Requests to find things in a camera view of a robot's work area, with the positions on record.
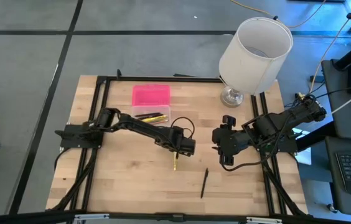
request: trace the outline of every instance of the pink box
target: pink box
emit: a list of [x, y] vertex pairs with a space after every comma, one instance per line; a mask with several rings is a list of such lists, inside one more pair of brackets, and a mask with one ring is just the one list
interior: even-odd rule
[[170, 105], [169, 85], [135, 85], [132, 106]]

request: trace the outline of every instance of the wooden tabletop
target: wooden tabletop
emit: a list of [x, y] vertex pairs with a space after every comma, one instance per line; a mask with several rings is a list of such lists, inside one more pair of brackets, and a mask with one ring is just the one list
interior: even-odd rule
[[[69, 121], [81, 124], [88, 119], [96, 76], [81, 76]], [[171, 86], [171, 118], [190, 118], [196, 131], [195, 154], [180, 156], [173, 171], [173, 153], [154, 144], [154, 140], [131, 131], [105, 133], [98, 151], [88, 210], [91, 212], [185, 213], [194, 215], [268, 215], [261, 166], [248, 166], [227, 172], [218, 163], [212, 149], [212, 131], [222, 123], [222, 116], [236, 118], [236, 128], [253, 118], [250, 96], [237, 108], [223, 106], [219, 96], [222, 83], [149, 82]], [[110, 83], [107, 107], [131, 114], [134, 85], [146, 82]], [[283, 111], [279, 85], [274, 82], [266, 91], [269, 112]], [[188, 121], [177, 125], [190, 128]], [[81, 149], [71, 149], [59, 160], [54, 174], [47, 208], [55, 206], [75, 181]], [[296, 161], [288, 154], [277, 155], [283, 187], [299, 208], [307, 212]], [[260, 159], [250, 147], [235, 156], [235, 164]], [[200, 191], [205, 169], [209, 173], [204, 197]], [[81, 207], [83, 190], [80, 191]], [[274, 205], [279, 211], [276, 191]]]

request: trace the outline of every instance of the lamp base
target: lamp base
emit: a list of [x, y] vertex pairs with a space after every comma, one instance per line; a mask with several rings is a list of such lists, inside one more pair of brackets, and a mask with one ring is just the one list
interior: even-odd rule
[[235, 108], [243, 102], [243, 94], [227, 86], [221, 91], [220, 99], [225, 106]]

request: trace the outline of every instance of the white lampshade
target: white lampshade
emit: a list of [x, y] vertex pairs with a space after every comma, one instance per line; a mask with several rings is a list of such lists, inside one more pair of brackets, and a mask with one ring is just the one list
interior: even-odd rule
[[292, 46], [292, 33], [282, 23], [248, 19], [220, 59], [221, 77], [234, 90], [257, 95], [271, 87]]

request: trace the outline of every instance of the transparent plastic box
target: transparent plastic box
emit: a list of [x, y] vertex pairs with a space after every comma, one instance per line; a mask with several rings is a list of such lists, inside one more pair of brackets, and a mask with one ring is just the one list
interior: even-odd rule
[[167, 116], [167, 121], [155, 124], [157, 126], [170, 126], [170, 86], [169, 85], [135, 85], [131, 115], [162, 113]]

